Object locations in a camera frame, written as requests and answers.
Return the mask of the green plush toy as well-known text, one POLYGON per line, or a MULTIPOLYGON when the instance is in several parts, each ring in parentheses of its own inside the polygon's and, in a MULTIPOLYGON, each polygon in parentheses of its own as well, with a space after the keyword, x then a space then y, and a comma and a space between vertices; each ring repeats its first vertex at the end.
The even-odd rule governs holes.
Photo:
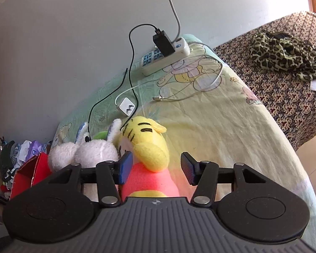
POLYGON ((108 131, 101 131, 99 133, 97 133, 93 139, 102 139, 102 140, 107 140, 107 136, 108 136, 108 131))

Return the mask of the white bunny plush toy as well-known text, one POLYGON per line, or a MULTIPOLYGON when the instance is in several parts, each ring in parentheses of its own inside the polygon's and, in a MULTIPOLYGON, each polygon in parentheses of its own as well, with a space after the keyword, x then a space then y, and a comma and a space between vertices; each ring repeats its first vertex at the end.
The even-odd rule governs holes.
POLYGON ((58 144, 48 154, 48 166, 57 172, 69 164, 79 163, 82 168, 93 168, 100 162, 117 161, 119 153, 114 145, 122 125, 121 119, 114 119, 107 132, 106 139, 90 140, 89 124, 79 128, 76 141, 58 144))

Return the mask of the cartoon print bed sheet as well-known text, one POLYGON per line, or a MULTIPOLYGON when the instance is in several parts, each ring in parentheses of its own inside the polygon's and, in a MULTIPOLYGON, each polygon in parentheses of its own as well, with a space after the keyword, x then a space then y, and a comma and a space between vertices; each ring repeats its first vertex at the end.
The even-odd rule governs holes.
POLYGON ((169 172, 182 196, 191 196, 180 167, 189 152, 222 167, 237 162, 251 166, 305 200, 310 210, 303 239, 316 250, 316 195, 299 157, 280 126, 241 78, 193 35, 185 39, 190 55, 152 75, 134 63, 65 117, 52 148, 75 142, 83 123, 94 137, 114 119, 129 122, 118 108, 127 97, 137 105, 134 116, 153 119, 167 128, 169 172))

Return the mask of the yellow tiger plush toy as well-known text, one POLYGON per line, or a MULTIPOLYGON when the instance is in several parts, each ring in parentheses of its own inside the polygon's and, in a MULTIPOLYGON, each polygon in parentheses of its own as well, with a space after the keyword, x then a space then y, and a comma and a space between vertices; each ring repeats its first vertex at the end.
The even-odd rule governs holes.
POLYGON ((169 150, 163 137, 167 129, 153 119, 137 116, 122 129, 119 136, 120 155, 130 151, 133 166, 125 184, 120 187, 121 199, 127 197, 179 197, 177 185, 168 170, 169 150))

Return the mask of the red cardboard box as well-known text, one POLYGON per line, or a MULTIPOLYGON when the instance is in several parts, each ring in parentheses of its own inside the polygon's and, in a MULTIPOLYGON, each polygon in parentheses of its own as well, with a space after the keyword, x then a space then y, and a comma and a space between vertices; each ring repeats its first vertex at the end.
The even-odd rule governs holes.
POLYGON ((51 174, 48 166, 48 155, 41 152, 38 156, 34 156, 16 171, 10 199, 38 184, 51 174))

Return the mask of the white power strip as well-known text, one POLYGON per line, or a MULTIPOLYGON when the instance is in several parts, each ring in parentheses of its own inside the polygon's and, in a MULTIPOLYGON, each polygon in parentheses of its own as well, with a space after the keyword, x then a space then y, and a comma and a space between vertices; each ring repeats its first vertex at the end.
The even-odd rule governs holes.
POLYGON ((167 57, 163 56, 163 53, 158 48, 145 54, 138 64, 138 69, 144 76, 149 76, 190 55, 189 45, 183 37, 178 39, 173 44, 173 47, 175 48, 175 52, 167 57))

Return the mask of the black power adapter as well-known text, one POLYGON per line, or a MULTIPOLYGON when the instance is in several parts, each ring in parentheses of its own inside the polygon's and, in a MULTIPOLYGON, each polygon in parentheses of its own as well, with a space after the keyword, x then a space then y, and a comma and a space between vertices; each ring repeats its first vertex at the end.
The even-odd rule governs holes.
POLYGON ((170 56, 175 52, 175 48, 164 30, 161 31, 160 29, 156 29, 155 35, 153 35, 152 38, 155 46, 159 49, 164 57, 170 56))

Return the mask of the green striped garment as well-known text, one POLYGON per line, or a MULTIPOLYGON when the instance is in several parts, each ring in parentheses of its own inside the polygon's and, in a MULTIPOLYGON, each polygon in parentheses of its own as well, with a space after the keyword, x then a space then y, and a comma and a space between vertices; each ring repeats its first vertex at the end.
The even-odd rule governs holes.
POLYGON ((19 153, 21 145, 14 140, 7 142, 4 137, 0 138, 0 173, 3 184, 11 190, 13 179, 20 164, 19 153))

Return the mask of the leopard print cloth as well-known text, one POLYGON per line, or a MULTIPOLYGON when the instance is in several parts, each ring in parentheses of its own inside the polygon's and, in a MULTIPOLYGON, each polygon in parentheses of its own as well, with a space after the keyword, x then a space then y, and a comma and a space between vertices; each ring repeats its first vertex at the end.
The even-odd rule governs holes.
POLYGON ((316 48, 308 41, 283 32, 254 35, 250 57, 261 69, 291 73, 302 81, 316 79, 316 48))

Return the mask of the brown patterned blanket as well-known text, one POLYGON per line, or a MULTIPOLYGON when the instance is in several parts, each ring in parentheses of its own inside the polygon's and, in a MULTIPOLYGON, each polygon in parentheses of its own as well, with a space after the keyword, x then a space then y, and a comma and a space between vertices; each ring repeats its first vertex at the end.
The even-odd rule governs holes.
POLYGON ((214 48, 271 113, 297 150, 316 135, 316 79, 302 81, 291 73, 264 70, 250 57, 254 35, 283 32, 316 48, 316 14, 301 11, 251 30, 214 48))

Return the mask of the purple tissue pack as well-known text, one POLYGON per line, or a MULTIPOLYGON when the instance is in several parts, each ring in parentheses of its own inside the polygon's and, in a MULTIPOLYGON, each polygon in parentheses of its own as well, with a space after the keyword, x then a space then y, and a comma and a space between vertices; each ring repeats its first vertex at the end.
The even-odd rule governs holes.
POLYGON ((41 152, 45 152, 46 149, 47 149, 46 144, 42 144, 37 140, 32 141, 31 144, 29 145, 25 161, 27 162, 34 156, 38 156, 41 152))

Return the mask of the white USB charger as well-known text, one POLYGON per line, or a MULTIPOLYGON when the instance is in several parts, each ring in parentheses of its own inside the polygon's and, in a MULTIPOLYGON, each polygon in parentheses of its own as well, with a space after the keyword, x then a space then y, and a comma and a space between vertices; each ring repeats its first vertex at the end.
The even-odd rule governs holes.
POLYGON ((126 116, 131 116, 136 105, 127 97, 125 97, 118 106, 119 110, 126 116))

